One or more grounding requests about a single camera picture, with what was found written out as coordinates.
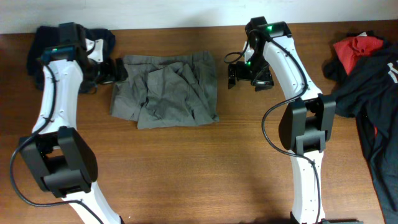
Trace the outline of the red garment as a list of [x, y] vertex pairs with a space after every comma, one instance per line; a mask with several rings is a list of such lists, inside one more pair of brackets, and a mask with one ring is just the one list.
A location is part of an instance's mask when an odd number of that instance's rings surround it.
[[382, 49], [384, 41], [372, 36], [347, 37], [335, 44], [333, 48], [347, 75], [349, 75], [359, 59], [369, 57]]

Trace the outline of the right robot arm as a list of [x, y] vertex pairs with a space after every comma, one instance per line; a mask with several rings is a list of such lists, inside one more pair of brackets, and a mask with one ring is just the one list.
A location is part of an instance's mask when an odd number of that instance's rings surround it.
[[336, 103], [309, 77], [285, 22], [268, 23], [264, 17], [255, 17], [245, 26], [245, 33], [243, 50], [228, 62], [228, 87], [245, 80], [256, 91], [262, 91], [274, 86], [274, 78], [278, 80], [285, 100], [264, 115], [286, 107], [278, 127], [282, 147], [270, 145], [289, 156], [292, 163], [294, 204], [290, 221], [325, 223], [321, 167], [326, 142], [331, 137]]

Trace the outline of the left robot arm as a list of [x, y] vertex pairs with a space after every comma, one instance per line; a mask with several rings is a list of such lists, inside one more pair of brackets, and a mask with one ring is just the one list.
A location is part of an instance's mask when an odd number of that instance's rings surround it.
[[59, 205], [71, 205], [84, 223], [122, 223], [100, 190], [94, 152], [76, 128], [79, 89], [95, 77], [103, 48], [50, 47], [40, 61], [45, 84], [39, 117], [17, 152], [40, 189], [59, 198]]

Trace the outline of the grey shorts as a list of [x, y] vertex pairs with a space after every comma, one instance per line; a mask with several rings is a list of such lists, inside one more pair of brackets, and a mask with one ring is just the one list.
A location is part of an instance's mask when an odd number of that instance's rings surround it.
[[138, 129], [201, 126], [219, 120], [216, 64], [209, 51], [173, 57], [125, 55], [109, 113]]

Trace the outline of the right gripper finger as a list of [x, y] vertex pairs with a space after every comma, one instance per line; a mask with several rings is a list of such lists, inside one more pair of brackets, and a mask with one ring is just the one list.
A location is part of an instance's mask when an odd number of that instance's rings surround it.
[[228, 65], [228, 89], [232, 89], [236, 85], [236, 66], [235, 64]]
[[274, 87], [273, 80], [256, 80], [254, 82], [255, 91], [269, 90]]

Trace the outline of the black printed t-shirt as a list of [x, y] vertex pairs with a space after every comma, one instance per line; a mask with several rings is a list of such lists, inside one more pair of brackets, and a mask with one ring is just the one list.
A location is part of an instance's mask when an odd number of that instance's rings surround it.
[[345, 38], [356, 36], [376, 37], [384, 45], [359, 59], [349, 75], [335, 52], [323, 66], [323, 74], [336, 82], [332, 91], [336, 114], [356, 120], [384, 221], [397, 223], [397, 42], [389, 42], [371, 30], [349, 33]]

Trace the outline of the folded navy blue garment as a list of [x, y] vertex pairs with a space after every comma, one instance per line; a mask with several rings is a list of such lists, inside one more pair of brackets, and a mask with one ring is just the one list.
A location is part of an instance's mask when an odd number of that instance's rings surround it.
[[98, 85], [94, 82], [96, 64], [110, 57], [116, 45], [115, 35], [108, 29], [85, 28], [86, 48], [78, 44], [60, 44], [59, 28], [40, 26], [37, 28], [34, 41], [27, 56], [28, 75], [33, 77], [36, 89], [44, 89], [44, 65], [56, 60], [76, 61], [83, 72], [80, 93], [96, 92]]

